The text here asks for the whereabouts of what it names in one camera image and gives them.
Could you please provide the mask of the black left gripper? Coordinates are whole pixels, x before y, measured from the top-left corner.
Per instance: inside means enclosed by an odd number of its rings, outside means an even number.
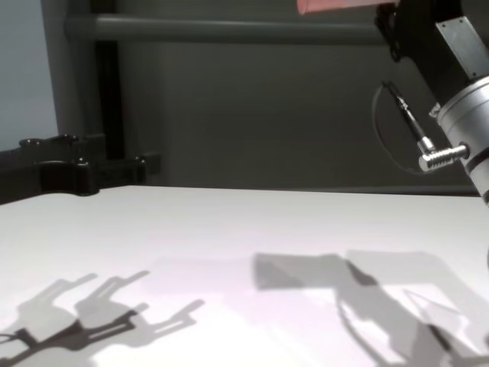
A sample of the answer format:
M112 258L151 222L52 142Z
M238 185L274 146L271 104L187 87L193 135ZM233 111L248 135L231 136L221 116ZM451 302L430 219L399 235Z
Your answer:
M45 193L92 196L103 189L145 185L160 173L159 153L106 160L103 134L28 138L19 145L1 152L1 205Z

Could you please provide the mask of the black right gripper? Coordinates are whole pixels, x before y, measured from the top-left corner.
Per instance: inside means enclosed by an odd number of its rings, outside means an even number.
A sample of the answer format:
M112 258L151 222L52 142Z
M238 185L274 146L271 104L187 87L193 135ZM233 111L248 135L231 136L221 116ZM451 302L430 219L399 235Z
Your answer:
M464 15L460 1L404 0L376 7L374 23L394 62L411 59L435 100L446 104L471 80L460 46L445 32Z

